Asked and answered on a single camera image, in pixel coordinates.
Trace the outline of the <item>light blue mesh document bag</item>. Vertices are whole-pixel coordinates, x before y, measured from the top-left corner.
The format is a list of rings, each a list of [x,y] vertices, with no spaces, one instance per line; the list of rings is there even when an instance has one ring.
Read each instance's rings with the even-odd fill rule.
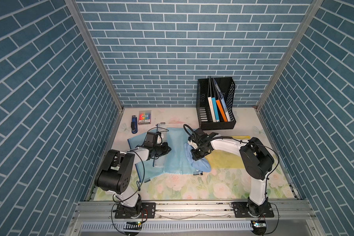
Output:
[[[188,134],[183,128],[167,127],[167,143],[171,151],[164,155],[164,173],[180,175],[199,175],[201,172],[196,170],[186,158],[185,144],[188,142]]]

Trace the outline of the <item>yellow mesh document bag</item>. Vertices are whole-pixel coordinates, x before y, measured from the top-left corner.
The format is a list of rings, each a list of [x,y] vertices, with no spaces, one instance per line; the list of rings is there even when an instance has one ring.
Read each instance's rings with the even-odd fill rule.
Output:
[[[213,150],[205,158],[212,169],[245,169],[240,149],[247,140],[216,139],[210,142]]]

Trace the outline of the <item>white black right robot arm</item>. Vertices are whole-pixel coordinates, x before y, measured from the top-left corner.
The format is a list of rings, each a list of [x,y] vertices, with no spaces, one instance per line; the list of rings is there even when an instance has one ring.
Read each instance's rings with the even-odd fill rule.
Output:
[[[231,136],[211,137],[203,135],[200,138],[189,137],[188,144],[193,147],[191,154],[194,160],[199,160],[221,150],[242,158],[244,167],[251,177],[251,189],[248,203],[263,206],[267,201],[266,182],[272,172],[274,158],[267,147],[256,137],[249,140],[237,140]]]

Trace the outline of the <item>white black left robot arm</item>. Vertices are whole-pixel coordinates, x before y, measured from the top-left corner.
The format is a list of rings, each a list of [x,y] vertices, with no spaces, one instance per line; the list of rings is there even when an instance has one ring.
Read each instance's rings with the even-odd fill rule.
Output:
[[[131,173],[136,163],[141,163],[145,168],[145,162],[158,159],[171,151],[166,142],[167,129],[161,131],[149,131],[140,146],[127,152],[111,149],[107,152],[98,168],[94,178],[95,186],[103,191],[114,193],[119,200],[117,203],[126,208],[137,208],[141,205],[141,196],[138,189],[132,192],[128,189]]]

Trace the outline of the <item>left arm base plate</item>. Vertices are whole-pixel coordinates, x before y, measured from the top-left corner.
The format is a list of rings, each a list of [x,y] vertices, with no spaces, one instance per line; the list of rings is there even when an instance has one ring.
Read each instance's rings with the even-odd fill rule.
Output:
[[[135,207],[127,207],[119,204],[117,208],[113,210],[113,216],[115,219],[153,219],[155,212],[155,202],[137,203]]]

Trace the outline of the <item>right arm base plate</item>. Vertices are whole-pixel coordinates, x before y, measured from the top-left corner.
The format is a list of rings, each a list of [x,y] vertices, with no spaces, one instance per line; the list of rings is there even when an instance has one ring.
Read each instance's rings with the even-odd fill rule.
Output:
[[[274,218],[271,204],[267,200],[260,206],[252,201],[232,202],[230,206],[234,210],[236,218]]]

